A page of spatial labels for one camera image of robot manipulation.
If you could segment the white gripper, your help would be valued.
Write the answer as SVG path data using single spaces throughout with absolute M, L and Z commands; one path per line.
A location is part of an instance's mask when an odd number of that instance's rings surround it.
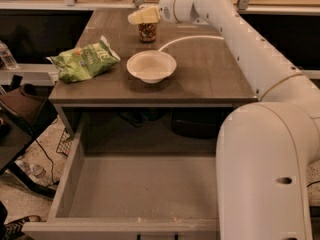
M 197 19 L 194 0 L 160 0 L 159 8 L 156 5 L 142 7 L 128 16 L 128 22 L 151 24 L 158 23 L 160 18 L 170 23 L 192 23 Z

